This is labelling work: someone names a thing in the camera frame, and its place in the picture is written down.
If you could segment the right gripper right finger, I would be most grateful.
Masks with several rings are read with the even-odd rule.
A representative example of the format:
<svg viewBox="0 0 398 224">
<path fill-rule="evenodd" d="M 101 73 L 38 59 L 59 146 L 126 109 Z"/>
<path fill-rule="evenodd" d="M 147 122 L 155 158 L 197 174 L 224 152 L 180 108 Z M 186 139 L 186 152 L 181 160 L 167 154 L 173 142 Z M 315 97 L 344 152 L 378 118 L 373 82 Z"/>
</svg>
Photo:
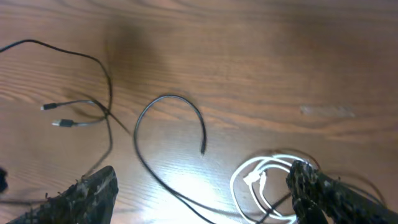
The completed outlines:
<svg viewBox="0 0 398 224">
<path fill-rule="evenodd" d="M 393 224 L 397 213 L 333 180 L 310 164 L 295 160 L 286 183 L 298 223 Z"/>
</svg>

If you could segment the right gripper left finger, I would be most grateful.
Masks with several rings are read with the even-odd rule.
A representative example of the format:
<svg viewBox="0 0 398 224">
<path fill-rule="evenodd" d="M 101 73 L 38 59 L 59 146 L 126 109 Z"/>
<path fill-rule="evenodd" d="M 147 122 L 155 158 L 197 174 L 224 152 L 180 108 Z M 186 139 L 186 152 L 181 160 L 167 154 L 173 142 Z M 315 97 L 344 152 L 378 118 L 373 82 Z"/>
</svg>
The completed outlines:
<svg viewBox="0 0 398 224">
<path fill-rule="evenodd" d="M 25 214 L 10 223 L 110 224 L 118 180 L 112 166 L 84 177 L 56 197 L 43 200 L 7 199 L 7 205 L 29 206 Z"/>
</svg>

